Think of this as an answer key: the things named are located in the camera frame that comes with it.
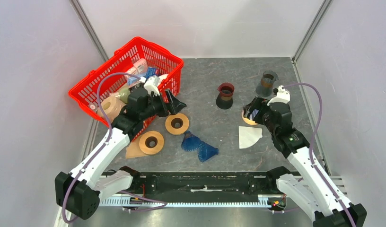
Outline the white paper coffee filter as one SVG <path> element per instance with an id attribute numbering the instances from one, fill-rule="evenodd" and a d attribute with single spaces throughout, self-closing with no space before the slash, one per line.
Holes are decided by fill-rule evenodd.
<path id="1" fill-rule="evenodd" d="M 260 138 L 263 137 L 261 128 L 239 126 L 239 148 L 245 149 L 253 146 Z"/>

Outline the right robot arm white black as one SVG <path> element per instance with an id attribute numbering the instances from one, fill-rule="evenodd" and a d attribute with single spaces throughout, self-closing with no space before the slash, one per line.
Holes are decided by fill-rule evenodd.
<path id="1" fill-rule="evenodd" d="M 267 128 L 275 148 L 296 168 L 307 186 L 280 166 L 267 172 L 270 193 L 290 197 L 315 227 L 361 227 L 367 211 L 353 204 L 318 162 L 306 137 L 293 127 L 289 104 L 256 97 L 243 107 L 243 116 Z"/>

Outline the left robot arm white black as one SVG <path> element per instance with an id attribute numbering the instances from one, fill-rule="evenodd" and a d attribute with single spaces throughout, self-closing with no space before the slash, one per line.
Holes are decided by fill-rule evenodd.
<path id="1" fill-rule="evenodd" d="M 145 120 L 175 115 L 187 106 L 169 88 L 165 94 L 166 100 L 161 94 L 148 92 L 144 88 L 132 91 L 127 105 L 110 122 L 100 144 L 68 174 L 57 174 L 54 180 L 56 203 L 62 207 L 62 217 L 66 223 L 70 223 L 66 219 L 66 211 L 86 220 L 95 213 L 99 202 L 112 194 L 124 189 L 135 193 L 140 189 L 140 179 L 127 170 L 117 171 L 109 180 L 100 180 L 100 176 L 121 149 L 137 137 Z"/>

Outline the wooden dripper ring holder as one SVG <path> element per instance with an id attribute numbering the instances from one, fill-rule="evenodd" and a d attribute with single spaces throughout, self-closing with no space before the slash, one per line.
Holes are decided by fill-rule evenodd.
<path id="1" fill-rule="evenodd" d="M 184 134 L 190 126 L 188 117 L 183 113 L 170 115 L 165 121 L 166 130 L 172 135 Z"/>

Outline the blue glass dripper cone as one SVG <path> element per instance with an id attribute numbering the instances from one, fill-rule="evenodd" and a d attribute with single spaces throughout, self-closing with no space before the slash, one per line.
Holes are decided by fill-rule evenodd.
<path id="1" fill-rule="evenodd" d="M 215 148 L 208 143 L 201 141 L 198 146 L 198 159 L 201 162 L 205 162 L 208 159 L 212 158 L 214 155 L 219 154 L 219 149 Z"/>

